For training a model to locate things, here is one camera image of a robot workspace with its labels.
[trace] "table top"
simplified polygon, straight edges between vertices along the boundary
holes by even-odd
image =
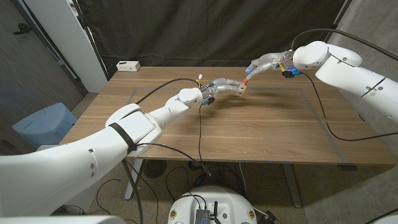
[[[104,128],[119,108],[135,103],[159,85],[174,78],[196,79],[208,84],[225,77],[241,81],[239,67],[141,67],[138,72],[116,72],[83,113],[61,144],[77,141]],[[332,131],[342,138],[373,136],[334,87],[313,77]],[[181,88],[196,87],[189,81],[173,82],[139,105],[143,112],[164,106]],[[199,105],[172,123],[157,142],[175,147],[198,159]],[[348,142],[327,130],[313,87],[304,75],[284,78],[280,71],[257,75],[245,94],[222,92],[213,104],[201,107],[201,156],[204,161],[265,162],[294,164],[395,164],[395,156],[380,139]],[[187,160],[177,152],[153,146],[141,159]]]

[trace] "power strip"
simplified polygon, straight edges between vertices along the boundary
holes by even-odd
[[[136,72],[139,70],[140,65],[138,61],[120,61],[116,67],[121,72]]]

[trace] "wire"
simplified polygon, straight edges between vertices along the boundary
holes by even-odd
[[[148,184],[148,182],[146,182],[146,181],[138,174],[138,172],[137,172],[137,170],[134,168],[134,166],[132,166],[132,164],[131,164],[129,161],[126,160],[126,162],[127,162],[127,164],[133,169],[133,171],[137,174],[137,176],[138,176],[142,181],[144,181],[144,183],[150,188],[150,190],[152,191],[152,193],[154,193],[155,198],[156,198],[156,223],[157,223],[157,216],[158,216],[158,214],[159,214],[159,199],[157,198],[157,194],[155,193],[154,189]]]
[[[173,172],[174,170],[176,170],[176,169],[178,169],[178,168],[183,168],[183,169],[185,170],[185,174],[186,174],[186,177],[187,177],[188,193],[189,193],[190,195],[192,195],[191,191],[189,191],[189,189],[190,189],[191,187],[189,186],[189,182],[188,182],[188,170],[187,170],[187,168],[182,167],[182,166],[176,167],[176,168],[174,168],[174,169],[172,169],[172,170],[169,171],[169,173],[166,175],[166,179],[165,179],[167,192],[169,193],[170,197],[173,199],[173,202],[175,202],[175,199],[174,199],[172,193],[170,192],[169,185],[167,184],[167,178],[169,177],[169,174],[170,174],[171,172]],[[199,203],[198,199],[197,199],[196,197],[194,197],[194,198],[195,198],[195,200],[196,200],[196,201],[198,202],[198,204],[199,204],[199,209],[201,209],[201,208],[200,208],[200,203]]]
[[[241,163],[239,163],[239,168],[241,169],[241,174],[242,174],[242,178],[243,178],[244,191],[245,191],[245,193],[246,193],[246,195],[247,195],[247,194],[248,194],[248,191],[247,191],[247,189],[246,189],[246,181],[244,180],[244,175],[243,175]]]
[[[156,89],[152,90],[150,93],[146,94],[146,96],[142,97],[141,100],[137,101],[136,104],[141,103],[142,101],[144,101],[144,99],[146,99],[148,96],[151,96],[151,94],[153,94],[157,90],[161,89],[163,86],[166,86],[169,83],[172,83],[172,82],[175,82],[175,81],[180,81],[180,80],[192,81],[192,82],[195,82],[196,84],[200,85],[196,80],[193,80],[191,78],[176,78],[176,79],[170,80],[167,83],[164,83],[163,85],[161,85],[161,86],[157,87]]]
[[[396,212],[396,211],[398,211],[398,208],[396,208],[396,209],[394,209],[394,210],[392,210],[392,211],[390,211],[390,212],[387,212],[387,213],[385,213],[385,214],[383,214],[383,215],[381,215],[381,216],[379,216],[379,217],[377,217],[377,218],[374,218],[374,219],[372,219],[371,221],[368,221],[368,222],[365,223],[365,224],[370,224],[370,223],[372,223],[372,222],[374,222],[374,221],[376,221],[376,220],[378,220],[378,219],[380,219],[380,218],[382,218],[382,217],[386,217],[386,216],[388,216],[388,215],[390,215],[390,214],[392,214],[392,213],[394,213],[394,212]]]
[[[343,140],[343,141],[362,141],[362,140],[367,140],[367,139],[374,139],[374,138],[385,137],[385,136],[392,136],[392,135],[398,134],[398,132],[395,132],[395,133],[380,134],[380,135],[376,135],[376,136],[371,136],[371,137],[366,137],[366,138],[358,138],[358,139],[344,139],[344,138],[338,137],[337,135],[335,135],[335,134],[333,133],[333,131],[331,131],[331,129],[330,129],[330,127],[329,127],[329,123],[328,123],[328,120],[327,120],[327,118],[326,118],[325,110],[323,109],[323,105],[322,105],[322,102],[321,102],[321,98],[319,97],[319,94],[318,94],[317,88],[315,87],[314,82],[312,81],[312,79],[311,79],[306,73],[302,73],[302,74],[305,75],[305,76],[311,81],[312,87],[313,87],[313,89],[315,90],[315,93],[317,94],[318,101],[319,101],[319,104],[320,104],[321,109],[322,109],[323,117],[325,118],[326,126],[328,127],[329,132],[330,132],[335,138],[340,139],[340,140]]]
[[[138,224],[136,221],[130,220],[130,219],[127,219],[127,220],[124,220],[124,221],[132,221],[132,222],[134,222],[135,224]]]
[[[216,165],[210,166],[210,167],[209,167],[209,170],[211,170],[211,168],[213,168],[213,167],[218,167],[218,166],[220,166],[220,165],[216,164]],[[211,170],[211,172],[214,173],[213,176],[216,176],[215,174],[217,174],[217,173],[221,173],[221,174],[222,174],[222,173],[224,173],[224,172],[229,172],[229,173],[233,174],[233,175],[236,177],[236,180],[237,180],[237,183],[238,183],[238,190],[241,190],[241,191],[242,191],[242,192],[241,192],[241,195],[243,195],[244,197],[246,197],[246,192],[245,192],[245,190],[244,190],[244,184],[243,184],[243,181],[242,181],[242,179],[240,178],[240,176],[239,176],[236,172],[234,172],[234,171],[230,168],[230,166],[227,166],[227,165],[225,165],[225,164],[222,164],[221,166],[227,167],[229,170]],[[208,181],[209,181],[210,183],[212,183],[212,184],[220,184],[220,185],[223,185],[223,186],[225,186],[225,187],[227,187],[227,188],[229,188],[229,189],[233,189],[231,186],[227,185],[225,182],[220,182],[220,181],[217,181],[217,180],[214,180],[214,181],[208,180]]]
[[[97,191],[97,194],[95,195],[95,200],[97,201],[97,205],[98,205],[102,210],[104,210],[105,212],[107,212],[109,215],[112,215],[111,212],[109,212],[107,209],[103,208],[103,207],[100,205],[100,203],[98,202],[98,193],[100,192],[100,190],[101,190],[101,188],[102,188],[102,186],[103,186],[104,184],[108,183],[109,181],[113,181],[113,180],[117,180],[117,181],[119,181],[119,182],[121,181],[121,180],[119,180],[119,179],[110,179],[110,180],[105,181],[103,184],[101,184],[101,186],[99,187],[99,189],[98,189],[98,191]]]
[[[203,164],[203,160],[201,159],[201,154],[200,154],[200,139],[201,139],[201,114],[200,114],[200,109],[203,106],[203,104],[201,104],[199,106],[199,145],[198,145],[198,149],[199,149],[199,157],[200,157],[200,162]]]
[[[201,164],[201,163],[198,162],[196,159],[192,158],[191,156],[189,156],[188,154],[186,154],[186,153],[183,152],[183,151],[180,151],[180,150],[178,150],[178,149],[176,149],[176,148],[173,148],[173,147],[170,147],[170,146],[165,146],[165,145],[163,145],[163,144],[157,144],[157,143],[140,143],[140,144],[137,144],[137,146],[142,146],[142,145],[145,145],[145,144],[149,144],[149,145],[153,145],[153,146],[165,147],[165,148],[167,148],[167,149],[171,149],[171,150],[174,150],[174,151],[176,151],[176,152],[179,152],[179,153],[183,154],[184,156],[187,156],[187,157],[188,157],[189,159],[191,159],[193,162],[196,162],[197,164],[199,164],[200,166],[202,166],[202,167],[206,170],[207,174],[208,174],[209,176],[211,176],[210,171],[205,167],[205,165]]]
[[[89,213],[88,215],[92,215],[92,214],[95,214],[95,213],[97,213],[97,212],[105,212],[105,211],[104,211],[104,210],[97,210],[97,211],[95,211],[95,212]]]
[[[295,43],[295,41],[297,40],[297,38],[299,38],[300,36],[302,36],[302,35],[304,35],[304,34],[307,34],[307,33],[309,33],[309,32],[315,32],[315,31],[336,32],[336,33],[338,33],[338,34],[341,34],[341,35],[344,35],[344,36],[346,36],[346,37],[349,37],[349,38],[351,38],[351,39],[353,39],[353,40],[356,40],[356,41],[358,41],[358,42],[360,42],[360,43],[362,43],[362,44],[364,44],[364,45],[367,45],[368,47],[371,47],[371,48],[373,48],[374,50],[377,50],[378,52],[380,52],[380,53],[382,53],[382,54],[384,54],[384,55],[387,55],[388,57],[390,57],[390,58],[392,58],[392,59],[394,59],[394,60],[398,60],[398,56],[394,55],[393,53],[390,53],[390,52],[388,52],[388,51],[382,49],[381,47],[378,47],[378,46],[376,46],[376,45],[374,45],[374,44],[372,44],[372,43],[370,43],[370,42],[368,42],[368,41],[366,41],[366,40],[364,40],[364,39],[361,39],[361,38],[356,37],[356,36],[354,36],[354,35],[352,35],[352,34],[343,32],[343,31],[341,31],[341,30],[336,30],[336,29],[326,29],[326,28],[322,28],[322,29],[310,29],[310,30],[304,31],[304,32],[302,32],[301,34],[299,34],[299,35],[297,35],[297,36],[294,37],[294,39],[293,39],[293,41],[292,41],[292,45],[290,46],[290,49],[292,49],[292,50],[294,49],[294,43]]]
[[[205,210],[207,209],[206,200],[205,200],[202,196],[200,196],[200,195],[193,195],[193,194],[190,194],[190,195],[183,195],[183,196],[177,198],[176,201],[179,200],[179,199],[181,199],[181,198],[191,197],[191,196],[192,196],[192,197],[200,197],[200,198],[205,202]]]

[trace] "black cable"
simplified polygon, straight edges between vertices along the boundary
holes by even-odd
[[[156,92],[157,90],[161,89],[163,86],[166,86],[166,85],[169,84],[169,83],[172,83],[172,82],[175,82],[175,81],[180,81],[180,80],[192,81],[192,82],[195,82],[196,84],[199,85],[199,83],[198,83],[196,80],[193,80],[193,79],[191,79],[191,78],[176,78],[176,79],[170,80],[170,81],[168,81],[167,83],[164,83],[163,85],[161,85],[161,86],[157,87],[156,89],[152,90],[150,93],[146,94],[146,96],[142,97],[141,100],[137,101],[136,104],[141,103],[142,101],[144,101],[144,99],[146,99],[148,96],[151,96],[151,94],[153,94],[153,93]]]
[[[372,222],[374,222],[374,221],[376,221],[376,220],[378,220],[378,219],[380,219],[380,218],[382,218],[382,217],[386,217],[386,216],[388,216],[388,215],[390,215],[390,214],[392,214],[392,213],[394,213],[394,212],[396,212],[396,211],[398,211],[398,208],[396,208],[396,209],[394,209],[394,210],[392,210],[392,211],[390,211],[390,212],[387,212],[387,213],[385,213],[385,214],[383,214],[383,215],[381,215],[381,216],[379,216],[379,217],[377,217],[377,218],[374,218],[374,219],[372,219],[371,221],[368,221],[368,222],[365,223],[365,224],[370,224],[370,223],[372,223]]]
[[[130,220],[130,219],[127,219],[127,220],[124,220],[124,221],[132,221],[132,222],[134,222],[135,224],[138,224],[136,221]]]
[[[157,198],[157,194],[155,193],[154,189],[148,184],[148,182],[146,182],[146,181],[138,174],[138,172],[137,172],[137,170],[134,168],[134,166],[132,166],[132,164],[131,164],[129,161],[126,160],[126,162],[127,162],[127,164],[133,169],[133,171],[137,174],[137,176],[138,176],[142,181],[144,181],[144,183],[150,188],[150,190],[152,191],[152,193],[154,193],[155,198],[156,198],[156,223],[157,223],[157,216],[158,216],[158,214],[159,214],[159,199]]]
[[[193,195],[193,194],[190,194],[190,195],[183,195],[183,196],[177,198],[176,201],[179,200],[179,199],[181,199],[181,198],[191,197],[191,196],[192,196],[192,197],[200,197],[200,198],[205,202],[205,210],[207,209],[206,200],[205,200],[202,196],[200,196],[200,195]]]
[[[92,214],[95,214],[95,213],[97,213],[97,212],[105,212],[105,211],[104,211],[104,210],[97,210],[97,211],[94,211],[94,212],[89,213],[88,215],[92,215]]]
[[[241,191],[242,191],[242,195],[243,195],[244,197],[246,197],[246,191],[244,190],[244,185],[243,185],[243,180],[242,180],[242,178],[240,178],[240,176],[239,176],[236,172],[234,172],[229,166],[224,165],[224,164],[222,164],[222,166],[227,167],[229,170],[211,170],[210,172],[212,172],[212,173],[217,173],[217,172],[220,172],[220,173],[222,173],[222,172],[229,172],[229,173],[233,174],[233,175],[236,177],[236,180],[237,180],[237,183],[238,183],[238,190],[241,190]],[[210,181],[211,183],[218,183],[217,181],[212,181],[212,180],[209,180],[209,181]],[[221,183],[221,184],[224,185],[225,187],[228,187],[228,188],[232,189],[232,187],[226,185],[225,183]]]
[[[178,169],[178,168],[182,168],[182,169],[185,170],[185,174],[186,174],[186,177],[187,177],[188,193],[189,193],[190,195],[192,195],[191,191],[189,190],[191,187],[189,186],[189,181],[188,181],[188,170],[187,170],[187,168],[182,167],[182,166],[176,167],[176,168],[170,170],[169,173],[167,173],[166,179],[165,179],[167,192],[169,193],[170,197],[173,199],[173,202],[175,202],[175,199],[174,199],[172,193],[170,192],[169,185],[167,184],[167,178],[169,177],[169,175],[171,174],[171,172],[173,172],[174,170],[176,170],[176,169]],[[198,204],[199,204],[199,209],[201,209],[201,208],[200,208],[200,203],[199,203],[198,199],[197,199],[196,197],[194,197],[194,198],[195,198],[195,200],[196,200],[196,201],[198,202]]]
[[[150,145],[153,145],[153,146],[165,147],[165,148],[167,148],[167,149],[171,149],[171,150],[174,150],[174,151],[176,151],[176,152],[179,152],[179,153],[183,154],[184,156],[187,156],[187,157],[188,157],[189,159],[191,159],[193,162],[196,162],[197,164],[199,164],[200,166],[202,166],[202,167],[206,170],[207,174],[208,174],[209,176],[211,176],[210,171],[205,167],[205,165],[201,164],[201,163],[198,162],[196,159],[192,158],[191,156],[189,156],[188,154],[186,154],[186,153],[183,152],[183,151],[180,151],[180,150],[178,150],[178,149],[176,149],[176,148],[173,148],[173,147],[170,147],[170,146],[165,146],[165,145],[163,145],[163,144],[157,144],[157,143],[140,143],[140,144],[137,144],[137,146],[142,146],[142,145],[145,145],[145,144],[150,144]]]
[[[295,41],[296,41],[297,38],[299,38],[300,36],[302,36],[302,35],[304,35],[304,34],[307,34],[307,33],[309,33],[309,32],[315,32],[315,31],[336,32],[336,33],[338,33],[338,34],[341,34],[341,35],[344,35],[344,36],[346,36],[346,37],[349,37],[349,38],[351,38],[351,39],[353,39],[353,40],[356,40],[356,41],[358,41],[358,42],[360,42],[360,43],[362,43],[362,44],[364,44],[364,45],[367,45],[368,47],[371,47],[371,48],[373,48],[374,50],[377,50],[378,52],[380,52],[380,53],[382,53],[382,54],[384,54],[384,55],[387,55],[388,57],[390,57],[390,58],[392,58],[392,59],[394,59],[394,60],[398,60],[398,56],[396,56],[396,55],[394,55],[393,53],[390,53],[390,52],[388,52],[388,51],[382,49],[381,47],[378,47],[378,46],[376,46],[376,45],[374,45],[374,44],[372,44],[372,43],[370,43],[370,42],[368,42],[368,41],[366,41],[366,40],[363,40],[363,39],[361,39],[361,38],[359,38],[359,37],[356,37],[356,36],[354,36],[354,35],[352,35],[352,34],[343,32],[343,31],[341,31],[341,30],[326,29],[326,28],[322,28],[322,29],[310,29],[310,30],[304,31],[304,32],[302,32],[301,34],[295,36],[294,39],[293,39],[293,41],[292,41],[292,45],[290,46],[290,49],[295,50],[295,49],[294,49],[294,43],[295,43]]]
[[[200,114],[200,109],[203,106],[203,104],[201,104],[199,106],[199,144],[198,144],[198,149],[199,149],[199,157],[200,157],[200,162],[203,164],[203,160],[201,159],[201,154],[200,154],[200,139],[201,139],[201,114]]]
[[[95,196],[95,200],[97,201],[97,205],[98,205],[102,210],[104,210],[105,212],[107,212],[109,215],[112,215],[111,212],[109,212],[107,209],[103,208],[103,207],[100,205],[100,203],[98,202],[98,193],[100,192],[100,190],[101,190],[101,188],[102,188],[102,186],[103,186],[104,184],[108,183],[109,181],[113,181],[113,180],[121,181],[121,180],[119,180],[119,179],[110,179],[110,180],[105,181],[103,184],[101,184],[101,186],[99,187],[99,189],[98,189],[98,191],[97,191],[97,194],[96,194],[96,196]]]
[[[315,90],[315,93],[317,94],[319,104],[321,105],[321,109],[322,109],[323,117],[325,118],[326,126],[328,127],[329,132],[330,132],[335,138],[340,139],[340,140],[343,140],[343,141],[362,141],[362,140],[367,140],[367,139],[374,139],[374,138],[385,137],[385,136],[392,136],[392,135],[398,134],[398,132],[395,132],[395,133],[380,134],[380,135],[376,135],[376,136],[371,136],[371,137],[366,137],[366,138],[358,138],[358,139],[344,139],[344,138],[340,138],[340,137],[336,136],[336,135],[333,133],[333,131],[331,131],[331,129],[330,129],[330,127],[329,127],[329,123],[328,123],[328,120],[327,120],[327,118],[326,118],[325,110],[323,109],[323,105],[322,105],[322,102],[321,102],[321,98],[319,97],[317,88],[315,88],[314,82],[312,81],[312,79],[311,79],[306,73],[302,73],[302,74],[305,75],[305,76],[311,81],[312,87],[313,87],[313,89]]]
[[[138,206],[138,214],[139,214],[139,223],[143,224],[144,223],[144,216],[142,214],[141,199],[139,198],[137,186],[136,186],[136,183],[134,183],[134,179],[132,178],[129,166],[127,165],[127,159],[126,158],[124,158],[122,160],[122,164],[123,164],[123,167],[124,167],[124,171],[126,171],[126,174],[127,174],[128,179],[129,179],[130,185],[132,187],[132,192],[136,196],[136,201],[137,201],[137,206]]]

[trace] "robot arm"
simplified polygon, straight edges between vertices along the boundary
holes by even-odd
[[[276,54],[265,54],[246,69],[247,80],[267,70],[282,70],[286,78],[299,75],[300,70],[318,67],[317,78],[331,86],[346,90],[366,101],[398,123],[398,83],[359,67],[357,53],[314,41],[311,44]]]
[[[50,215],[100,180],[128,154],[145,153],[162,131],[193,105],[208,102],[240,82],[220,78],[202,88],[182,89],[150,113],[130,104],[117,110],[101,131],[79,141],[20,156],[0,156],[0,217]]]

